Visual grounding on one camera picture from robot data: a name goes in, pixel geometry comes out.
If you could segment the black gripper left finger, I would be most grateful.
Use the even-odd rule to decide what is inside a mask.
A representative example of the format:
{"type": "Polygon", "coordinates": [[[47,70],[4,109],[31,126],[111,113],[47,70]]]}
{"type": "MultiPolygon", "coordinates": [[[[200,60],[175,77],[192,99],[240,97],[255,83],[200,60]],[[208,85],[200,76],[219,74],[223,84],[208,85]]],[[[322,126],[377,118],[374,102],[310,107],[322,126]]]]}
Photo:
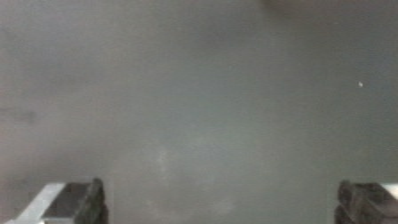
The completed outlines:
{"type": "Polygon", "coordinates": [[[109,224],[104,181],[48,183],[22,212],[29,224],[109,224]]]}

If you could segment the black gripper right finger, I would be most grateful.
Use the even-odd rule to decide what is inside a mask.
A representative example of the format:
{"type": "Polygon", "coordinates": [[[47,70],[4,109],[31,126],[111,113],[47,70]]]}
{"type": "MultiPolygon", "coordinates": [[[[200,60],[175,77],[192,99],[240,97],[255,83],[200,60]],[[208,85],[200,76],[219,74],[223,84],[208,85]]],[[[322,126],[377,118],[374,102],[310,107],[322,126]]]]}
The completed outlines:
{"type": "Polygon", "coordinates": [[[398,224],[398,183],[340,183],[335,224],[398,224]]]}

